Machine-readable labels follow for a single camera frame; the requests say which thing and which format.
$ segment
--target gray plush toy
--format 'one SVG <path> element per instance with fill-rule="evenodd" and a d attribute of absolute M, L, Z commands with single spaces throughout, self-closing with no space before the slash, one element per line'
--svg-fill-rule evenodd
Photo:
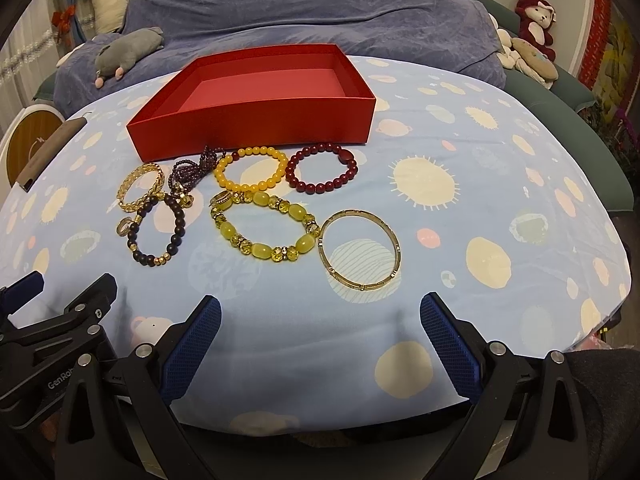
<path fill-rule="evenodd" d="M 95 58 L 95 87 L 102 88 L 108 77 L 122 79 L 143 57 L 161 50 L 163 40 L 160 27 L 140 28 L 102 47 Z"/>

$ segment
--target black beaded bracelet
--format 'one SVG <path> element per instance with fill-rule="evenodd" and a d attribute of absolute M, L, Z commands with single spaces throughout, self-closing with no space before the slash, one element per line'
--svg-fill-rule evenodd
<path fill-rule="evenodd" d="M 141 265 L 149 267 L 164 265 L 172 256 L 175 256 L 178 253 L 178 246 L 182 243 L 182 237 L 184 236 L 184 211 L 178 201 L 173 196 L 167 194 L 164 196 L 164 203 L 171 208 L 175 216 L 175 229 L 174 234 L 171 236 L 171 243 L 167 245 L 166 252 L 162 256 L 144 254 L 138 250 L 136 241 L 138 240 L 138 231 L 140 230 L 142 219 L 147 213 L 151 212 L 154 206 L 158 204 L 158 201 L 157 196 L 152 196 L 146 200 L 144 205 L 136 211 L 136 217 L 133 219 L 133 222 L 128 225 L 127 231 L 127 238 L 129 239 L 127 245 L 133 253 L 133 259 Z"/>

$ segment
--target table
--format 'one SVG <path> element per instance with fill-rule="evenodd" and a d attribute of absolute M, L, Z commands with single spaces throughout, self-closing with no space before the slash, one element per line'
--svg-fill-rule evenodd
<path fill-rule="evenodd" d="M 315 252 L 295 264 L 245 258 L 212 224 L 207 205 L 219 191 L 212 176 L 193 192 L 179 253 L 160 268 L 134 262 L 115 233 L 124 216 L 116 190 L 140 163 L 126 124 L 169 75 L 78 112 L 87 126 L 28 194 L 13 188 L 0 211 L 0 285 L 32 269 L 46 285 L 12 321 L 59 314 L 109 272 L 118 297 L 102 324 L 118 354 L 127 354 L 212 294 L 222 327 L 172 408 L 188 424 L 262 435 L 375 424 L 459 402 L 420 325 L 420 300 L 433 290 L 485 339 L 537 357 L 567 349 L 620 306 L 630 272 L 618 234 L 584 173 L 528 110 L 466 76 L 351 60 L 378 98 L 369 142 L 352 147 L 359 173 L 324 195 L 298 194 L 285 182 L 273 192 L 305 204 L 320 222 L 345 208 L 380 216 L 402 248 L 390 284 L 345 288 Z M 162 164 L 167 175 L 171 165 Z M 250 184 L 275 167 L 252 156 L 226 174 Z M 298 167 L 308 182 L 342 168 L 327 153 Z M 142 178 L 132 193 L 153 179 Z M 260 208 L 233 208 L 228 217 L 272 246 L 300 236 L 298 224 Z M 158 206 L 142 225 L 140 247 L 160 251 L 172 229 L 172 213 Z M 355 281 L 375 282 L 393 264 L 388 238 L 363 219 L 332 225 L 325 250 Z"/>

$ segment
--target blue blanket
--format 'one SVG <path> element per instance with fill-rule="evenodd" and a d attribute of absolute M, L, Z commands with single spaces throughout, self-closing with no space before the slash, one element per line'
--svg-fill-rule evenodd
<path fill-rule="evenodd" d="M 54 102 L 69 117 L 135 83 L 180 70 L 193 59 L 239 48 L 285 43 L 335 43 L 346 53 L 434 66 L 505 83 L 498 36 L 473 0 L 130 0 L 127 34 L 161 27 L 164 50 L 140 60 L 121 81 L 94 86 L 101 34 L 58 70 Z"/>

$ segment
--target blue gripper pad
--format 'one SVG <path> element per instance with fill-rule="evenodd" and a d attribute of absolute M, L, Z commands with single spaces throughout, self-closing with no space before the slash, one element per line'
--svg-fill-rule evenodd
<path fill-rule="evenodd" d="M 210 298 L 164 362 L 160 397 L 167 406 L 187 392 L 221 322 L 220 302 Z"/>
<path fill-rule="evenodd" d="M 0 292 L 0 316 L 15 314 L 44 288 L 44 278 L 37 270 L 27 274 L 13 285 Z"/>
<path fill-rule="evenodd" d="M 420 322 L 458 395 L 476 404 L 482 394 L 480 364 L 431 294 L 420 302 Z"/>

